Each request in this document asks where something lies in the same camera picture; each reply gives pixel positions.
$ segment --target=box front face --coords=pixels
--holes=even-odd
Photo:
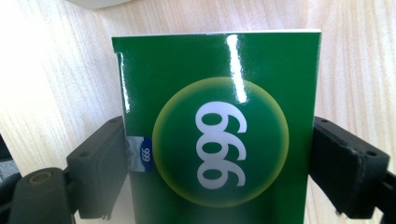
[[[318,42],[113,38],[137,223],[303,223]]]

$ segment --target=wooden table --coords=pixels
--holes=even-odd
[[[133,0],[86,10],[62,0],[0,1],[0,133],[23,175],[64,168],[68,153],[121,115],[111,36],[319,28],[316,115],[386,151],[394,173],[395,3]],[[305,223],[363,222],[338,217],[310,180]]]

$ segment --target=circular logo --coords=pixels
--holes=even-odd
[[[289,129],[275,99],[249,81],[212,77],[190,84],[163,107],[153,156],[167,185],[209,207],[245,203],[279,175]]]

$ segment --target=printed number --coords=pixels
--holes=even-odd
[[[217,114],[221,116],[221,122],[215,125],[208,125],[203,122],[203,117],[208,114]],[[233,145],[238,149],[238,161],[244,161],[247,152],[244,144],[231,133],[224,132],[228,126],[228,117],[232,116],[239,122],[238,133],[245,133],[248,125],[242,112],[234,105],[224,102],[210,102],[202,105],[195,115],[195,124],[203,135],[198,139],[196,151],[198,156],[204,161],[198,168],[197,177],[204,188],[219,189],[228,180],[228,172],[235,173],[238,177],[236,186],[245,186],[245,173],[235,163],[224,160],[228,154],[229,145]],[[217,153],[207,153],[203,147],[207,143],[217,143],[221,145],[221,150]],[[217,170],[221,172],[221,176],[217,179],[208,179],[204,177],[204,172],[209,170]]]
[[[142,160],[143,161],[149,161],[150,160],[149,148],[143,148],[141,154],[142,154]]]

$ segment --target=small label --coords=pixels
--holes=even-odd
[[[128,169],[149,172],[153,168],[152,142],[149,137],[126,136]]]

